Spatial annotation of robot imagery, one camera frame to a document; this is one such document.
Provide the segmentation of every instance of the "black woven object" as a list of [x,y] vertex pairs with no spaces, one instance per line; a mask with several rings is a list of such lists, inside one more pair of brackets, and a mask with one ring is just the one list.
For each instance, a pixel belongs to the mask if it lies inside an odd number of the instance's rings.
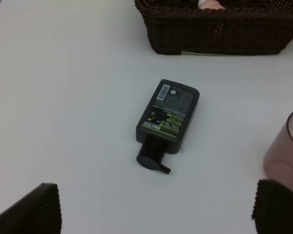
[[293,234],[293,191],[274,180],[260,180],[252,219],[258,234]]
[[293,38],[293,0],[219,0],[224,11],[197,2],[135,0],[158,54],[272,55]]
[[56,184],[41,184],[0,214],[0,234],[60,234],[61,228]]

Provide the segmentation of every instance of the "white table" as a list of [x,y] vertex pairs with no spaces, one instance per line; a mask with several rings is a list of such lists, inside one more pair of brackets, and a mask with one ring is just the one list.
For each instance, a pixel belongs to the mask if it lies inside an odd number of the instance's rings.
[[[171,174],[136,162],[160,79],[200,100]],[[133,0],[3,0],[0,213],[57,183],[63,234],[255,234],[262,158],[293,111],[293,41],[278,56],[155,54]]]

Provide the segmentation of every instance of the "barcode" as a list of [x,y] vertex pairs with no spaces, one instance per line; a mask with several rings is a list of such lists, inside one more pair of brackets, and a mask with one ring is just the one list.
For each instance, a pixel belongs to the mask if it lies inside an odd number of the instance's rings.
[[158,94],[157,98],[158,100],[164,101],[164,98],[166,97],[166,94],[170,88],[170,85],[163,84],[163,87],[161,88],[160,93]]

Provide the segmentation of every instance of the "pink translucent cup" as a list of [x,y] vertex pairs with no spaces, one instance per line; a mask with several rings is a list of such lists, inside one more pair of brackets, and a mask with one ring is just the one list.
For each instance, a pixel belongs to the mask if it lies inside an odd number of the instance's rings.
[[266,175],[293,189],[293,113],[264,158]]

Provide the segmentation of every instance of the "wicker basket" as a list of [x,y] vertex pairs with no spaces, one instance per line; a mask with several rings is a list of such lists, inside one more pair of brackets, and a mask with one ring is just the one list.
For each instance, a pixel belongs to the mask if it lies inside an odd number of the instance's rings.
[[158,54],[273,55],[293,38],[293,0],[220,0],[225,11],[197,2],[135,0]]

